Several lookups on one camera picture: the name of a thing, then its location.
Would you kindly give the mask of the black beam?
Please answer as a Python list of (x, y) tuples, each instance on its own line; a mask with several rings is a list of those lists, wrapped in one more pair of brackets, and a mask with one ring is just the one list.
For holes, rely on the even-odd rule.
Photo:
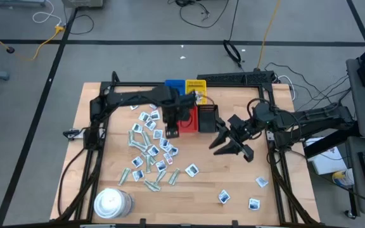
[(323, 139), (320, 139), (313, 144), (306, 146), (304, 148), (306, 158), (312, 158), (316, 155), (323, 153), (335, 146), (344, 143), (348, 137), (356, 136), (359, 137), (359, 129), (357, 125), (347, 129), (347, 130), (338, 130)]

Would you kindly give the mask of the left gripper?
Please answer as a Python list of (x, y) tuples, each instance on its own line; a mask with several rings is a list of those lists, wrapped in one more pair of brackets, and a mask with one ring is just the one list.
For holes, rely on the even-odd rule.
[(162, 115), (163, 115), (163, 122), (167, 124), (165, 128), (166, 138), (170, 139), (179, 137), (179, 129), (177, 127), (177, 123), (183, 118), (183, 107), (163, 106)]

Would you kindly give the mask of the red plastic basket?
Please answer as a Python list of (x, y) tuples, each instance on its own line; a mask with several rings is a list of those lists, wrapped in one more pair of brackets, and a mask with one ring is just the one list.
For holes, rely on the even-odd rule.
[(177, 122), (177, 125), (180, 132), (198, 132), (198, 108), (195, 106), (190, 109), (188, 120), (180, 120)]

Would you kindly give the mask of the white box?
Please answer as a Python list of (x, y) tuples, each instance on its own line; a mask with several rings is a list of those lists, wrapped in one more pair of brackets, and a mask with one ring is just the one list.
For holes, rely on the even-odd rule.
[(331, 174), (347, 169), (344, 157), (340, 154), (337, 147), (331, 148), (307, 160), (312, 163), (315, 173), (318, 175)]

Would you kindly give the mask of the white-lidded wipes canister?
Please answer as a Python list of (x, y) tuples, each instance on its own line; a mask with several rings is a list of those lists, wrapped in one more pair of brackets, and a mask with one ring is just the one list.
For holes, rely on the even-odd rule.
[(94, 200), (94, 212), (103, 219), (126, 217), (133, 208), (133, 197), (119, 189), (106, 188)]

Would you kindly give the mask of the white yellow wipes tub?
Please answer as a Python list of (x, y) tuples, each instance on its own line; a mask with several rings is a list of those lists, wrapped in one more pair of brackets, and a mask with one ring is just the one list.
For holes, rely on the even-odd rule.
[(354, 175), (351, 168), (337, 171), (332, 174), (332, 181), (339, 186), (352, 186), (354, 185)]

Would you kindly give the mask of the black plastic basket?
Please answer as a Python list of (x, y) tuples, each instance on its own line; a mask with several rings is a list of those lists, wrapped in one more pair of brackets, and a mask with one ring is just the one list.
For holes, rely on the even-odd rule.
[(217, 132), (216, 118), (219, 108), (216, 104), (198, 105), (198, 131), (201, 133)]

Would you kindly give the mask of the yellow plastic basket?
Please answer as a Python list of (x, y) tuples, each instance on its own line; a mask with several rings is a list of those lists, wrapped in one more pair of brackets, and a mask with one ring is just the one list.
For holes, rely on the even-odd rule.
[(201, 92), (202, 93), (202, 103), (201, 105), (207, 104), (207, 82), (205, 80), (186, 80), (186, 94), (191, 92)]

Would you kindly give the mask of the blue plastic basket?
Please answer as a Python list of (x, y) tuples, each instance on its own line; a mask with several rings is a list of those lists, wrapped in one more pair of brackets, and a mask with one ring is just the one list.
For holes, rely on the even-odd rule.
[(180, 95), (186, 93), (186, 81), (182, 79), (168, 79), (164, 82), (166, 86), (177, 89)]

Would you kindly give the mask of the grey equipment case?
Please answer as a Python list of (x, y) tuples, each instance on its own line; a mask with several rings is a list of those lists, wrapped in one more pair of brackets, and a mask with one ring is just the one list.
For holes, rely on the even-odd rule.
[(63, 5), (68, 8), (88, 7), (102, 8), (104, 0), (61, 0)]

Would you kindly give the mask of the black arm base connector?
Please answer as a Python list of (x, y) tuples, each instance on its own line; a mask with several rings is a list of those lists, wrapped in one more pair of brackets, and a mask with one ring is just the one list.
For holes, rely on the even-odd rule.
[(63, 132), (63, 136), (66, 137), (69, 141), (74, 139), (82, 139), (84, 137), (85, 128), (81, 129), (69, 129)]

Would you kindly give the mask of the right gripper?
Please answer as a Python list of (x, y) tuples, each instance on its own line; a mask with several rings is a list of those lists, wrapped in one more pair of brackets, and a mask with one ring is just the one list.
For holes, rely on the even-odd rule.
[(254, 158), (253, 149), (244, 142), (250, 140), (255, 132), (252, 130), (252, 117), (247, 120), (241, 119), (237, 115), (233, 115), (228, 119), (230, 123), (230, 131), (226, 127), (225, 121), (221, 118), (215, 119), (218, 135), (208, 147), (215, 148), (226, 142), (226, 137), (229, 135), (230, 141), (223, 147), (214, 151), (214, 155), (227, 155), (243, 153), (243, 157), (247, 162), (251, 162)]

